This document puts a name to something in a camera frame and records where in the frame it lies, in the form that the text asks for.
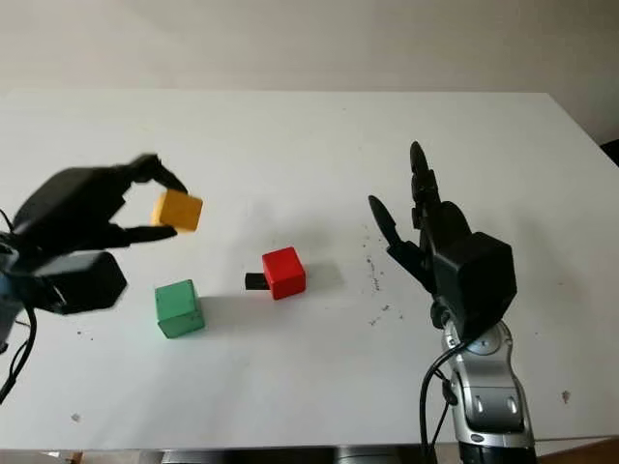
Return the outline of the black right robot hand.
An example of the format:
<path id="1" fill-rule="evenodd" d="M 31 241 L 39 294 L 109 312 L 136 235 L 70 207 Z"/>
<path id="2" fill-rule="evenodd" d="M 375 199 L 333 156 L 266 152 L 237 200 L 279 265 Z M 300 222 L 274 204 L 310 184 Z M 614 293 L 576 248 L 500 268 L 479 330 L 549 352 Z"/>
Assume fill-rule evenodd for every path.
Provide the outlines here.
<path id="1" fill-rule="evenodd" d="M 451 201 L 440 199 L 434 171 L 417 141 L 410 147 L 410 165 L 414 202 L 411 217 L 413 227 L 420 232 L 419 243 L 400 238 L 394 219 L 380 199 L 371 195 L 368 203 L 387 241 L 387 253 L 432 296 L 430 319 L 435 328 L 441 329 L 449 316 L 437 290 L 433 259 L 442 248 L 470 235 L 471 230 L 461 209 Z"/>

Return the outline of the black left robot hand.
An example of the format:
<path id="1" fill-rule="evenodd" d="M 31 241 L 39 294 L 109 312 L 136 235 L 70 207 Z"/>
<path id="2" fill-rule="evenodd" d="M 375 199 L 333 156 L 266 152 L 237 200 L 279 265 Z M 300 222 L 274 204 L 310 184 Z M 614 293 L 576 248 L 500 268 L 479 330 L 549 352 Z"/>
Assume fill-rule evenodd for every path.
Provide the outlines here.
<path id="1" fill-rule="evenodd" d="M 184 184 L 156 154 L 127 164 L 70 167 L 43 183 L 14 218 L 15 250 L 23 260 L 45 261 L 82 250 L 128 247 L 172 238 L 171 226 L 123 228 L 110 220 L 134 184 L 154 181 L 186 193 Z"/>

